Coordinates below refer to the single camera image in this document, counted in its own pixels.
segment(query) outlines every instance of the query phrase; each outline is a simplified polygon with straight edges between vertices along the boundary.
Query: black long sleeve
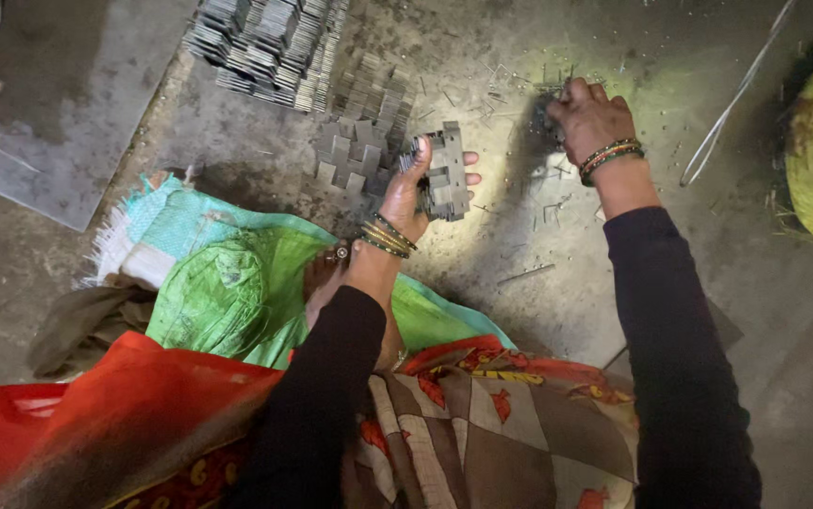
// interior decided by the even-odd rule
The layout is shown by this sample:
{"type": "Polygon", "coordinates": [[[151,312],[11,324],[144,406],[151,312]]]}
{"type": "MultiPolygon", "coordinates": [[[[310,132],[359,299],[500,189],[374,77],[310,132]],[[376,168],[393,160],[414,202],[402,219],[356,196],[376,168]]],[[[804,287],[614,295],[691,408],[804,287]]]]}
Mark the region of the black long sleeve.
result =
{"type": "Polygon", "coordinates": [[[639,415],[636,506],[758,507],[748,412],[688,243],[663,208],[604,225],[639,415]]]}
{"type": "Polygon", "coordinates": [[[269,397],[250,461],[224,507],[340,504],[344,445],[386,323],[371,297],[338,290],[269,397]]]}

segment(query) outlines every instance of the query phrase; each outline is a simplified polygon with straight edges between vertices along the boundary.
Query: metal sheet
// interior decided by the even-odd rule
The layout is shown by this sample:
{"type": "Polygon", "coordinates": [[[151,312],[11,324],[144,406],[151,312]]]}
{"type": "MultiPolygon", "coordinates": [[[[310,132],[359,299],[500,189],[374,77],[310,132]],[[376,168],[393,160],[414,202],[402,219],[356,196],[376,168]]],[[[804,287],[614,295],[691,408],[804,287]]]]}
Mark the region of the metal sheet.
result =
{"type": "Polygon", "coordinates": [[[0,194],[84,230],[196,3],[6,2],[0,194]]]}

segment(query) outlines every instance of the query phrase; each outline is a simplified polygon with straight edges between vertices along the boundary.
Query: dirty floor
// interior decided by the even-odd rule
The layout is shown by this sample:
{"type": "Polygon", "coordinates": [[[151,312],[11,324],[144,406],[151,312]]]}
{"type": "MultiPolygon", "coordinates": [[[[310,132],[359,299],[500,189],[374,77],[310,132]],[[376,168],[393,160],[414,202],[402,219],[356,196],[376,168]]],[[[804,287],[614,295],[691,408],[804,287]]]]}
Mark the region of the dirty floor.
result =
{"type": "MultiPolygon", "coordinates": [[[[801,367],[813,362],[813,243],[783,235],[766,202],[780,180],[780,119],[811,71],[813,0],[797,3],[703,177],[678,186],[784,3],[354,0],[339,67],[362,52],[407,66],[418,91],[410,132],[459,121],[464,148],[481,156],[474,203],[487,210],[435,223],[405,272],[488,313],[525,349],[596,366],[624,345],[597,197],[576,181],[533,173],[540,154],[528,132],[533,93],[523,85],[572,71],[623,94],[706,293],[739,332],[728,354],[753,413],[767,506],[800,507],[813,501],[813,489],[803,502],[787,493],[799,480],[792,465],[813,455],[813,432],[801,432],[813,430],[813,412],[794,411],[813,405],[813,365],[801,367]],[[480,119],[489,68],[499,66],[510,74],[496,81],[505,102],[489,100],[495,111],[480,119]],[[567,197],[557,216],[542,214],[567,197]],[[549,263],[556,270],[496,285],[549,263]]],[[[310,143],[322,119],[217,90],[213,78],[178,51],[93,225],[140,173],[185,168],[202,156],[200,190],[347,234],[371,203],[348,203],[312,178],[310,143]]],[[[84,256],[94,236],[93,228],[77,234],[0,197],[0,382],[29,381],[28,341],[51,302],[92,270],[84,256]]],[[[806,475],[802,483],[813,486],[813,471],[806,475]]]]}

